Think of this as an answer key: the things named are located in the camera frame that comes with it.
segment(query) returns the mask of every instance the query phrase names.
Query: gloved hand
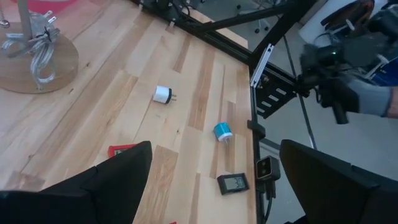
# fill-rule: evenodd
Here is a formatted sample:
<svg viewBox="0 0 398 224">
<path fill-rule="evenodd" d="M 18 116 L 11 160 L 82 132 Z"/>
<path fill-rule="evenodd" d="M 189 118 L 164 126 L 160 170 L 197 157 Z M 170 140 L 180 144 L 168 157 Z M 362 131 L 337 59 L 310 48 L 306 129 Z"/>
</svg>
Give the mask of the gloved hand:
<svg viewBox="0 0 398 224">
<path fill-rule="evenodd" d="M 376 86 L 354 75 L 344 74 L 319 85 L 321 105 L 330 107 L 333 100 L 345 111 L 387 116 L 392 100 L 392 87 Z"/>
</svg>

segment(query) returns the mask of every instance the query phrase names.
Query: digital display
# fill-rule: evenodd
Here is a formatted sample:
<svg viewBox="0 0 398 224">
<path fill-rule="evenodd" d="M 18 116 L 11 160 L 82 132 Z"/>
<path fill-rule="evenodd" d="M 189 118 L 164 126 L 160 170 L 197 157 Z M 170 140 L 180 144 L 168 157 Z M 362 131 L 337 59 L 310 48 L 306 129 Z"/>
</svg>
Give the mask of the digital display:
<svg viewBox="0 0 398 224">
<path fill-rule="evenodd" d="M 224 179 L 227 190 L 245 188 L 246 185 L 242 177 L 230 177 Z"/>
</svg>

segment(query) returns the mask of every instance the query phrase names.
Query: red card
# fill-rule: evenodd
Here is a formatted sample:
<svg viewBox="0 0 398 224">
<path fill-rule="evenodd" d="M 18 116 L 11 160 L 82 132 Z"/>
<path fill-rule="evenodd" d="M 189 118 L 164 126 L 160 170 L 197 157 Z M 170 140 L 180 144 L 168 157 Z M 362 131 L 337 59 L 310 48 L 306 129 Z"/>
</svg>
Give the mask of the red card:
<svg viewBox="0 0 398 224">
<path fill-rule="evenodd" d="M 119 153 L 122 153 L 123 151 L 135 146 L 136 144 L 130 144 L 130 145 L 122 145 L 122 146 L 110 146 L 108 148 L 108 156 L 113 157 Z"/>
</svg>

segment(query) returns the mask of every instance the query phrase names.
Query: round wooden base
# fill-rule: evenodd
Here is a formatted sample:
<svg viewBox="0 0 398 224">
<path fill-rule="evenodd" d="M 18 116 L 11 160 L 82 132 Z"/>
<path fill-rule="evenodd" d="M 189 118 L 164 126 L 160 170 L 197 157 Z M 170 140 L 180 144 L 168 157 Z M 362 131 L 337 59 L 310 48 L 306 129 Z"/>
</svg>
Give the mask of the round wooden base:
<svg viewBox="0 0 398 224">
<path fill-rule="evenodd" d="M 21 23 L 11 23 L 8 29 L 0 29 L 0 46 L 6 40 L 6 33 L 21 33 Z M 18 50 L 12 46 L 10 52 Z M 0 88 L 18 93 L 48 93 L 59 90 L 76 77 L 78 72 L 79 55 L 76 47 L 64 35 L 60 34 L 55 42 L 53 61 L 55 62 L 55 78 L 43 85 L 43 90 L 38 90 L 36 82 L 30 72 L 32 56 L 21 55 L 16 58 L 7 58 L 6 53 L 0 50 Z M 51 66 L 45 67 L 42 78 L 48 77 L 52 72 Z"/>
</svg>

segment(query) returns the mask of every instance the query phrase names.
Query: metal bracket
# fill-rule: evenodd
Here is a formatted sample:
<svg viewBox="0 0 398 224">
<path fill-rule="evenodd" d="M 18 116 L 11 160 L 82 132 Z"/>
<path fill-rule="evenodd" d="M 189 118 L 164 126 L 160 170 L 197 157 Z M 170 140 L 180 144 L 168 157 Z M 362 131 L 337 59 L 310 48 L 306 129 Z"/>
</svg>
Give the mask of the metal bracket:
<svg viewBox="0 0 398 224">
<path fill-rule="evenodd" d="M 266 137 L 266 129 L 259 123 L 248 120 L 248 128 L 253 131 L 253 134 L 258 136 L 259 140 Z"/>
<path fill-rule="evenodd" d="M 253 76 L 250 79 L 250 87 L 256 88 L 259 84 L 262 72 L 266 68 L 269 57 L 271 56 L 272 50 L 274 46 L 269 44 L 266 50 L 262 53 L 259 63 L 257 64 L 256 69 L 254 70 Z"/>
</svg>

